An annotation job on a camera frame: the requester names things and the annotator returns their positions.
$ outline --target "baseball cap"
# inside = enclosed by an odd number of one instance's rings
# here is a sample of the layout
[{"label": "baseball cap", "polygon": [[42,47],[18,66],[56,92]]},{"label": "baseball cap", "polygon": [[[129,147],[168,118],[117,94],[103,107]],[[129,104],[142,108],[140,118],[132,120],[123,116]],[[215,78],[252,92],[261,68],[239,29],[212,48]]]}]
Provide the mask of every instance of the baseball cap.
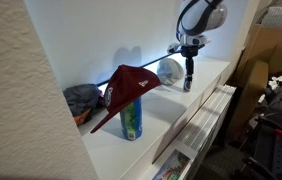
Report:
[{"label": "baseball cap", "polygon": [[127,65],[121,65],[113,73],[104,93],[104,101],[109,114],[91,131],[100,129],[113,116],[142,94],[161,85],[160,80],[153,72]]},{"label": "baseball cap", "polygon": [[166,58],[159,62],[157,75],[162,84],[171,86],[184,76],[181,65],[174,59]]}]

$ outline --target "black stand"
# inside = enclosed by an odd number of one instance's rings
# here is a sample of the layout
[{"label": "black stand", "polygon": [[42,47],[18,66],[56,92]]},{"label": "black stand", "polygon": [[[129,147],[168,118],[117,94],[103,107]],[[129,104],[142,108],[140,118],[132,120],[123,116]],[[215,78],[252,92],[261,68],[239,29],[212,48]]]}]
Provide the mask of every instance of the black stand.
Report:
[{"label": "black stand", "polygon": [[192,75],[193,75],[193,57],[198,55],[198,50],[202,48],[201,46],[181,46],[181,55],[186,58],[185,66],[187,73],[185,75],[183,91],[190,92],[192,84]]}]

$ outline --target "blue can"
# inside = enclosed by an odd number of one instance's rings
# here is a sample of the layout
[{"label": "blue can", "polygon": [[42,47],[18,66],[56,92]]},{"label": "blue can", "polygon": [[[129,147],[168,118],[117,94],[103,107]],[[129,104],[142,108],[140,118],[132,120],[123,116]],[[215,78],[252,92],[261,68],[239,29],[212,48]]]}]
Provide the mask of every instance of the blue can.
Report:
[{"label": "blue can", "polygon": [[122,132],[127,140],[134,141],[142,135],[141,97],[120,111]]}]

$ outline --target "red cap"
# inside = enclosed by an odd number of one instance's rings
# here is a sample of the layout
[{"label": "red cap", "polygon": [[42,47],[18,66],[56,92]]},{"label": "red cap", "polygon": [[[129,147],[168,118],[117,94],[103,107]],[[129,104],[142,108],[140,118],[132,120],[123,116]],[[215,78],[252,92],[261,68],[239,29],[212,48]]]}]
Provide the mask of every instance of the red cap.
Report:
[{"label": "red cap", "polygon": [[91,133],[100,129],[113,116],[142,94],[161,85],[153,72],[139,67],[121,65],[109,80],[104,100],[109,114],[96,125]]}]

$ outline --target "floor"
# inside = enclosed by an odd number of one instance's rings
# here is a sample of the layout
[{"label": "floor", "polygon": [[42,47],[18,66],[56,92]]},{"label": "floor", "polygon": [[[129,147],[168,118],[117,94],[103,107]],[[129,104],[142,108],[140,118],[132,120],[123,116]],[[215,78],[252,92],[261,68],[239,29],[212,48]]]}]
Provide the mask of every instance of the floor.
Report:
[{"label": "floor", "polygon": [[243,167],[243,153],[230,145],[211,147],[194,180],[228,180],[230,175]]}]

